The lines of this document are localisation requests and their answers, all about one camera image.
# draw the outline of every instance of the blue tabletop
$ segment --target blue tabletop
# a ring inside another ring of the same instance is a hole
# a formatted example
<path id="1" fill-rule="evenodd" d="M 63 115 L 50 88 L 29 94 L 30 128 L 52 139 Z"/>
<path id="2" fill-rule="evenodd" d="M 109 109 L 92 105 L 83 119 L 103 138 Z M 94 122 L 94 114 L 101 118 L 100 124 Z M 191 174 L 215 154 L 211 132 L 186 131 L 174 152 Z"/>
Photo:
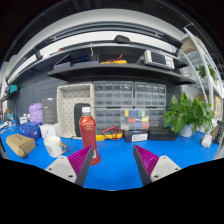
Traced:
<path id="1" fill-rule="evenodd" d="M 2 142 L 10 160 L 34 165 L 41 169 L 47 168 L 55 158 L 52 158 L 43 143 L 43 138 L 36 141 L 34 148 L 24 159 L 17 156 L 6 143 L 9 135 L 18 133 L 18 130 L 7 129 L 1 134 Z M 204 133 L 196 131 L 191 137 L 178 136 L 176 141 L 142 141 L 125 143 L 120 140 L 97 141 L 101 162 L 90 166 L 83 187 L 100 190 L 124 190 L 142 187 L 138 167 L 133 156 L 133 145 L 139 145 L 157 156 L 166 155 L 180 168 L 208 162 L 214 159 L 219 145 L 211 143 L 210 148 L 201 146 Z M 67 145 L 63 154 L 69 156 L 82 148 L 82 140 L 61 138 Z"/>

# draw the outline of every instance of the black shelf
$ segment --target black shelf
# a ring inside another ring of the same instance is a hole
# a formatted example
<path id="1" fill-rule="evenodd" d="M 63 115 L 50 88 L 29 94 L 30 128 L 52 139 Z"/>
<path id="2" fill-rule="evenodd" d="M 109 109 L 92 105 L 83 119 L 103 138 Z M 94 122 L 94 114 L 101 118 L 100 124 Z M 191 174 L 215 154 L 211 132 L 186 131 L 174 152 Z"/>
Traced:
<path id="1" fill-rule="evenodd" d="M 19 92 L 20 92 L 20 90 L 18 89 L 16 92 L 9 94 L 9 95 L 8 95 L 8 96 L 6 96 L 4 99 L 1 99 L 0 101 L 3 103 L 3 102 L 5 102 L 6 100 L 11 99 L 13 96 L 18 95 L 18 94 L 19 94 Z"/>
<path id="2" fill-rule="evenodd" d="M 112 59 L 119 57 L 120 54 L 123 55 L 123 59 L 127 60 L 128 63 L 135 63 L 137 62 L 138 58 L 142 56 L 145 52 L 145 50 L 151 50 L 155 52 L 160 52 L 161 54 L 166 54 L 173 58 L 174 60 L 174 66 L 177 69 L 183 68 L 188 66 L 188 62 L 184 59 L 177 58 L 176 56 L 169 54 L 168 52 L 163 52 L 160 49 L 153 48 L 152 46 L 146 46 L 146 45 L 138 45 L 137 43 L 132 43 L 131 45 L 123 45 L 123 44 L 116 44 L 116 43 L 94 43 L 93 45 L 93 51 L 99 52 L 101 55 L 101 58 L 104 60 Z M 91 53 L 90 45 L 89 43 L 85 43 L 83 45 L 73 46 L 66 49 L 62 48 L 61 52 L 55 53 L 51 55 L 50 57 L 43 58 L 39 61 L 35 61 L 28 65 L 26 68 L 24 68 L 22 71 L 20 71 L 14 79 L 10 82 L 12 85 L 19 85 L 21 82 L 23 82 L 24 79 L 27 77 L 31 77 L 35 74 L 35 71 L 40 71 L 46 67 L 52 66 L 52 69 L 54 67 L 54 64 L 58 62 L 61 58 L 66 56 L 67 54 L 70 54 L 72 57 L 75 57 L 77 55 L 81 54 L 87 54 Z"/>
<path id="3" fill-rule="evenodd" d="M 156 81 L 176 85 L 195 84 L 192 79 L 175 72 L 135 64 L 95 64 L 72 66 L 48 72 L 48 76 L 71 82 L 99 80 Z"/>

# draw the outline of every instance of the small box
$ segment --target small box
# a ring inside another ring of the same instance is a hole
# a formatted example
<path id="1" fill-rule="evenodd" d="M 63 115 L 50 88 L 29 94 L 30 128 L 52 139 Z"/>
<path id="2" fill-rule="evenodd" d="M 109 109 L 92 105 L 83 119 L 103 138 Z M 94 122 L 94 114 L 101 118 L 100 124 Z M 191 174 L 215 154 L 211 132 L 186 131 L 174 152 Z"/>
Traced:
<path id="1" fill-rule="evenodd" d="M 19 126 L 19 133 L 35 141 L 41 138 L 40 122 L 26 122 Z"/>
<path id="2" fill-rule="evenodd" d="M 140 142 L 148 139 L 148 133 L 141 130 L 124 131 L 125 142 Z"/>
<path id="3" fill-rule="evenodd" d="M 6 143 L 21 158 L 26 157 L 35 147 L 35 141 L 33 138 L 28 138 L 23 135 L 14 134 L 10 135 L 6 139 Z"/>
<path id="4" fill-rule="evenodd" d="M 40 131 L 41 131 L 42 138 L 47 138 L 50 136 L 61 137 L 61 129 L 58 123 L 41 125 Z"/>
<path id="5" fill-rule="evenodd" d="M 20 117 L 19 122 L 20 122 L 20 124 L 26 123 L 27 122 L 27 117 Z"/>
<path id="6" fill-rule="evenodd" d="M 58 123 L 56 98 L 43 98 L 43 118 L 45 124 Z"/>
<path id="7" fill-rule="evenodd" d="M 149 127 L 148 139 L 156 141 L 175 141 L 177 139 L 178 133 L 175 134 L 171 131 L 171 128 L 163 127 Z"/>

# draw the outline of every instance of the white box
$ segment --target white box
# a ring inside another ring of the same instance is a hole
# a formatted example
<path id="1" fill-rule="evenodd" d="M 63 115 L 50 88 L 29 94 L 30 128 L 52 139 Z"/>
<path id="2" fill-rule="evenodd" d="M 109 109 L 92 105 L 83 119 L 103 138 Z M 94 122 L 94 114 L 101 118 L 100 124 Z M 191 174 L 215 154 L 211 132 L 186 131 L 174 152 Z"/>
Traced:
<path id="1" fill-rule="evenodd" d="M 50 136 L 61 137 L 61 129 L 58 123 L 41 125 L 40 131 L 41 131 L 42 138 L 47 138 Z"/>
<path id="2" fill-rule="evenodd" d="M 181 170 L 181 168 L 168 156 L 160 156 L 150 175 L 150 179 L 154 182 L 179 170 Z"/>
<path id="3" fill-rule="evenodd" d="M 27 122 L 27 117 L 20 117 L 19 121 L 20 121 L 20 124 L 24 124 Z"/>

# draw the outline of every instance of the cup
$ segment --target cup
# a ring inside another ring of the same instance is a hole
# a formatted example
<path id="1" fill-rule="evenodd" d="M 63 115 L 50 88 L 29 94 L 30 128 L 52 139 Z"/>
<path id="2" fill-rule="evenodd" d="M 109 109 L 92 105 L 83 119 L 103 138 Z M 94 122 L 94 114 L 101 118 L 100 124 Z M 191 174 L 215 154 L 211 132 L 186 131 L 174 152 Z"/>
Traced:
<path id="1" fill-rule="evenodd" d="M 50 136 L 44 139 L 44 145 L 49 153 L 49 155 L 53 158 L 58 158 L 62 153 L 66 151 L 66 144 L 61 142 L 61 138 L 57 136 Z"/>

